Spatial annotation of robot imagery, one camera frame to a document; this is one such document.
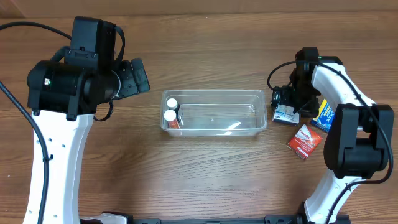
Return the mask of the white blue medicine box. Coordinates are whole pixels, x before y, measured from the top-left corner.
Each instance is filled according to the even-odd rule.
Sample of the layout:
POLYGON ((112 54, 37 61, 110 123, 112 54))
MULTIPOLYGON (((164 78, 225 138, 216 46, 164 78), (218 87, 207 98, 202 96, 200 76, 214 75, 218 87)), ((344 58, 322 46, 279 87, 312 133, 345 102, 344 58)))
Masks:
POLYGON ((300 122, 300 114, 294 113, 294 107, 287 105, 279 105, 274 109, 272 121, 290 125, 298 125, 300 122))

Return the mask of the black bottle white cap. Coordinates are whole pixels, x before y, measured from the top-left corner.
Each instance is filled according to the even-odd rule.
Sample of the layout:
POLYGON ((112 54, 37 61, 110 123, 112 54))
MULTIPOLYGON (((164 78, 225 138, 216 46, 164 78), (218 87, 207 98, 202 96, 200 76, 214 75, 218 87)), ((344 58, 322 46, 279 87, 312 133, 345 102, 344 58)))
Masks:
POLYGON ((175 111, 177 114, 180 110, 180 104, 177 102, 175 98, 169 98, 167 100, 167 107, 168 109, 175 111))

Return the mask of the orange tube white cap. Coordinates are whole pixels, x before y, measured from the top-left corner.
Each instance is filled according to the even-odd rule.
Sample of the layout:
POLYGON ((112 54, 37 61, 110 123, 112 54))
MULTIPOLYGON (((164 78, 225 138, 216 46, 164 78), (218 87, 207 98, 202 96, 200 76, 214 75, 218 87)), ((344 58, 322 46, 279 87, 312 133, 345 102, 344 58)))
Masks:
POLYGON ((174 110, 166 110, 164 112, 164 119, 170 129, 180 129, 180 123, 177 121, 177 114, 174 110))

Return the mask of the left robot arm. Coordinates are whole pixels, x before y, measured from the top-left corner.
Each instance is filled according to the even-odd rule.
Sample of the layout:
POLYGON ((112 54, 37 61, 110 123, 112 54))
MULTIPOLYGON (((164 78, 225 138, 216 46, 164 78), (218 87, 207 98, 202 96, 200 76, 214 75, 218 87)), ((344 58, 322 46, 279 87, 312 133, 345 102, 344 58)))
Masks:
POLYGON ((102 103, 150 90, 141 59, 115 70, 43 60, 28 75, 34 158, 24 223, 132 223, 116 212, 80 217, 78 194, 86 139, 102 103))

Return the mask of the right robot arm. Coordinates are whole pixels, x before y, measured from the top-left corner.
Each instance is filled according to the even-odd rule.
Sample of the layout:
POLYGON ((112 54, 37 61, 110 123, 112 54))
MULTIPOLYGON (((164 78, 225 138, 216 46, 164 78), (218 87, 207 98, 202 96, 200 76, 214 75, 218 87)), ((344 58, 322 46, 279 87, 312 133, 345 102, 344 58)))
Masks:
POLYGON ((295 215, 268 215, 264 221, 350 223, 349 216, 338 212, 355 188, 381 184, 392 174, 394 111, 364 95, 336 56, 303 47, 292 63, 296 67, 289 83, 272 88, 271 106, 288 106, 294 114, 314 118, 318 97, 326 99, 335 114, 323 148, 327 171, 295 215))

